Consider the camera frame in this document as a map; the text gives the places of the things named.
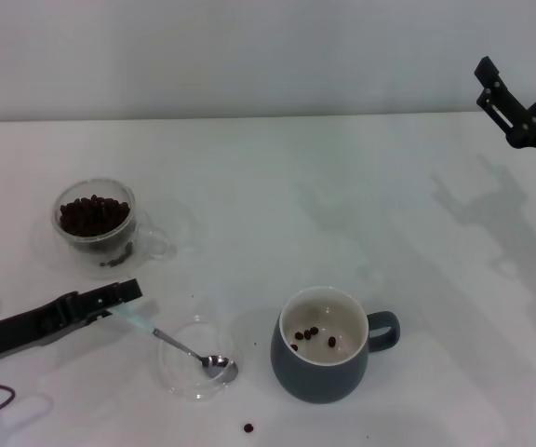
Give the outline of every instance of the white table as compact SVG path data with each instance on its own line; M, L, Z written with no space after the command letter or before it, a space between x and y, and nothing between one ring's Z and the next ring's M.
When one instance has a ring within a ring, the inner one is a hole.
M0 447L536 447L536 150L483 114L0 124L0 318L100 285L65 269L48 221L93 176L131 186L178 248L134 272L134 307L166 329L214 313L241 375L175 399L154 340L107 318L0 361L19 393ZM279 307L317 284L402 325L322 406L269 360Z

